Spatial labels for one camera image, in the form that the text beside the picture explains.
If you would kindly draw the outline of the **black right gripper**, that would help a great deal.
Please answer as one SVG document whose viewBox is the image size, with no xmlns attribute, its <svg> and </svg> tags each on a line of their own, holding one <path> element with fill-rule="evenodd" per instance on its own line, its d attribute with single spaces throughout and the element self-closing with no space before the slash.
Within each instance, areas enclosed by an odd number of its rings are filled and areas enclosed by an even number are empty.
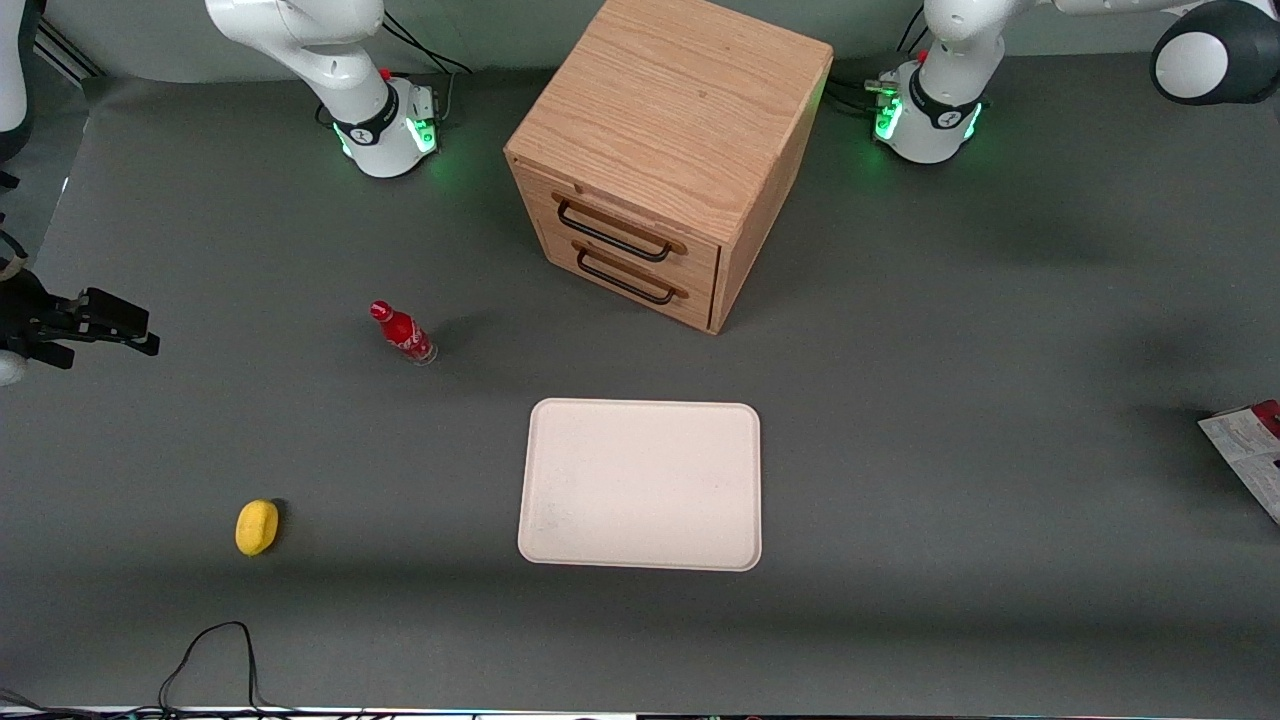
<svg viewBox="0 0 1280 720">
<path fill-rule="evenodd" d="M 110 343 L 155 357 L 160 337 L 148 334 L 148 311 L 100 288 L 63 297 L 45 290 L 26 266 L 4 266 L 1 283 L 3 368 L 26 369 L 37 361 L 56 369 L 74 366 L 76 351 L 56 342 L 79 322 L 92 332 L 77 336 L 81 343 Z"/>
</svg>

